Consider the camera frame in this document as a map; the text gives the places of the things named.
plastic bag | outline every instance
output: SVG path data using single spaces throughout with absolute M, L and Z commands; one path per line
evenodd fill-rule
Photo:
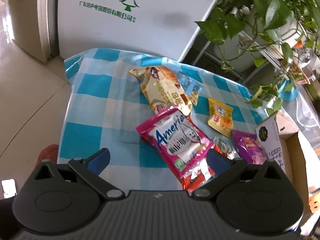
M 232 146 L 226 144 L 224 142 L 224 140 L 222 140 L 219 137 L 215 137 L 213 139 L 213 142 L 215 143 L 215 145 L 217 145 L 217 147 L 220 148 L 221 152 L 226 154 L 226 157 L 230 160 L 233 160 L 234 158 L 239 158 L 239 155 L 236 151 L 236 149 L 234 149 Z
M 222 133 L 223 135 L 232 137 L 232 111 L 233 108 L 219 102 L 213 98 L 209 98 L 209 119 L 208 125 Z
M 214 143 L 177 106 L 171 106 L 151 117 L 139 125 L 137 131 L 156 147 L 183 189 L 188 192 L 214 175 L 205 159 Z
M 156 114 L 173 105 L 178 105 L 184 115 L 191 113 L 191 101 L 175 74 L 167 67 L 136 68 L 129 73 L 137 78 L 142 93 Z
M 198 104 L 199 92 L 203 88 L 203 85 L 182 72 L 179 72 L 178 81 L 182 85 L 190 101 L 196 106 Z
M 267 159 L 255 134 L 233 130 L 233 139 L 238 148 L 239 156 L 247 163 L 263 164 Z

green logo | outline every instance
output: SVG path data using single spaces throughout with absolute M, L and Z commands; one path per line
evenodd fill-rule
M 178 158 L 175 160 L 174 166 L 176 166 L 176 168 L 179 169 L 179 171 L 182 171 L 186 167 L 186 164 L 182 159 Z

red cloth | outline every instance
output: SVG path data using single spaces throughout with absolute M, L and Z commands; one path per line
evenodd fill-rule
M 52 145 L 49 145 L 46 148 L 44 148 L 39 154 L 36 166 L 42 160 L 45 160 L 45 159 L 48 159 L 48 160 L 52 161 L 53 163 L 57 163 L 58 150 L 59 150 L 59 145 L 56 145 L 56 144 L 52 144 Z

yellow snack bag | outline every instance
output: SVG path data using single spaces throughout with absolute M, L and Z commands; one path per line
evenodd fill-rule
M 165 66 L 148 66 L 129 71 L 140 83 L 141 91 L 156 114 L 165 108 L 178 105 L 185 115 L 192 110 L 192 103 L 176 75 Z
M 209 119 L 208 125 L 223 135 L 232 137 L 232 111 L 233 108 L 219 102 L 213 98 L 209 98 Z

purple snack bag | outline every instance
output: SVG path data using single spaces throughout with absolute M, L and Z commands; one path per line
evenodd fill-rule
M 252 133 L 233 130 L 233 139 L 239 150 L 239 156 L 249 164 L 263 164 L 267 159 L 257 136 Z

